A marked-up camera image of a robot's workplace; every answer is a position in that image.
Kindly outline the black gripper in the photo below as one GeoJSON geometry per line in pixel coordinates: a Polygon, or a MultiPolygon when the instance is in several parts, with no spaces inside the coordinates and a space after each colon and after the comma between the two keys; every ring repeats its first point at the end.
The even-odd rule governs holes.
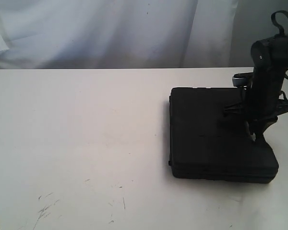
{"type": "Polygon", "coordinates": [[[269,147],[264,132],[278,121],[274,115],[285,77],[285,69],[271,67],[254,68],[243,73],[245,85],[249,86],[245,104],[235,103],[223,108],[223,116],[238,115],[247,122],[249,136],[258,147],[269,147]]]}

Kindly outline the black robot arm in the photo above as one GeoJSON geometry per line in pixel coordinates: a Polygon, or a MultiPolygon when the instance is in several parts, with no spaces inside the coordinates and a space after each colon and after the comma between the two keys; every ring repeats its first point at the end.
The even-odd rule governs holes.
{"type": "Polygon", "coordinates": [[[288,113],[288,98],[282,91],[288,80],[288,35],[259,40],[251,47],[252,72],[235,74],[233,86],[240,90],[241,102],[225,106],[224,114],[241,115],[249,135],[257,145],[265,145],[264,132],[288,113]]]}

